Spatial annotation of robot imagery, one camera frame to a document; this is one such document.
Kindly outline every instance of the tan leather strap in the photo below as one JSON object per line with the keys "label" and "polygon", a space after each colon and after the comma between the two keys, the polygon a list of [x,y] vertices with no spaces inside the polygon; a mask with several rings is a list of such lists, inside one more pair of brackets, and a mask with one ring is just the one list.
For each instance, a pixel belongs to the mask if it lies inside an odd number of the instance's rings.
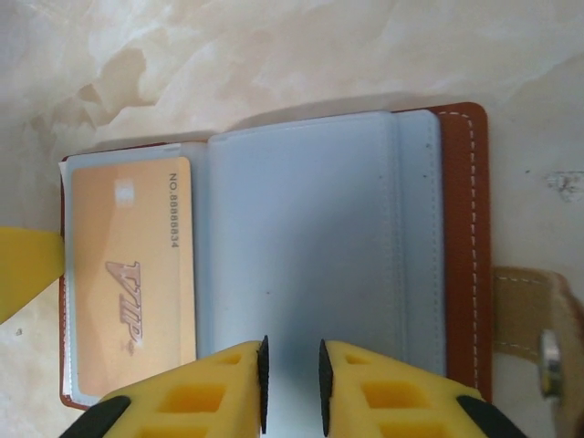
{"label": "tan leather strap", "polygon": [[539,334],[551,329],[551,291],[557,276],[536,269],[495,268],[495,350],[537,361]]}
{"label": "tan leather strap", "polygon": [[557,437],[583,438],[584,307],[563,276],[536,269],[496,268],[494,295],[499,352],[537,361],[541,331],[556,334],[562,371],[561,397],[552,408]]}

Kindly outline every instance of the black rubber tip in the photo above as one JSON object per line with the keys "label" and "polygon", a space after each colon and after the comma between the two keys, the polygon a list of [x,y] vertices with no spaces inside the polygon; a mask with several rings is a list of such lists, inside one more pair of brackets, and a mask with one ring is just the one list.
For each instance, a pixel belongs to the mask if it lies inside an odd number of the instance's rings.
{"label": "black rubber tip", "polygon": [[259,413],[262,424],[262,433],[267,428],[267,384],[270,374],[270,349],[267,336],[264,336],[262,344],[257,351],[257,378],[259,379]]}
{"label": "black rubber tip", "polygon": [[129,397],[119,395],[91,406],[63,432],[61,438],[103,438],[130,403]]}
{"label": "black rubber tip", "polygon": [[461,395],[456,400],[488,438],[527,438],[492,404],[469,395]]}
{"label": "black rubber tip", "polygon": [[330,397],[332,397],[333,381],[332,364],[330,363],[327,343],[320,341],[318,349],[318,381],[320,383],[320,412],[322,415],[322,432],[329,436],[330,427]]}

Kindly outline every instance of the white table surface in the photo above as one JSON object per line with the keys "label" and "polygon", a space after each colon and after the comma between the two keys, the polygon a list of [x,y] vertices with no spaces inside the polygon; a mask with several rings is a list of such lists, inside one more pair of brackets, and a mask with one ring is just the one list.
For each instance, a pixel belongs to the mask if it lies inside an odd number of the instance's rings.
{"label": "white table surface", "polygon": [[[5,0],[0,224],[57,230],[71,153],[473,100],[495,264],[558,271],[584,298],[583,29],[581,0]],[[57,333],[55,285],[0,328],[0,435],[78,416],[58,400]],[[534,366],[497,356],[495,402],[553,436]]]}

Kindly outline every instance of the yellow plastic part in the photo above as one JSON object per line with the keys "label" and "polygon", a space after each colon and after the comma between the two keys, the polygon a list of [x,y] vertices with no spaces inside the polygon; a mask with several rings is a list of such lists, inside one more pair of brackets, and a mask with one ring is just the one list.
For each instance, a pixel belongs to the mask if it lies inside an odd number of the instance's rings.
{"label": "yellow plastic part", "polygon": [[456,397],[477,390],[344,342],[333,369],[330,438],[485,438]]}
{"label": "yellow plastic part", "polygon": [[131,404],[105,438],[256,438],[260,430],[257,351],[246,342],[104,397]]}
{"label": "yellow plastic part", "polygon": [[64,268],[59,234],[0,227],[0,323],[62,276]]}

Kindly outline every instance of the gold card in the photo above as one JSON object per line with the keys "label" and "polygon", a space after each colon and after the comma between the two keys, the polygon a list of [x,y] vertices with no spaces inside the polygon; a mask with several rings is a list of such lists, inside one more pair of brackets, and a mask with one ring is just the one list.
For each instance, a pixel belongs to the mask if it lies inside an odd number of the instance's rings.
{"label": "gold card", "polygon": [[195,359],[191,167],[71,176],[78,387],[101,397]]}

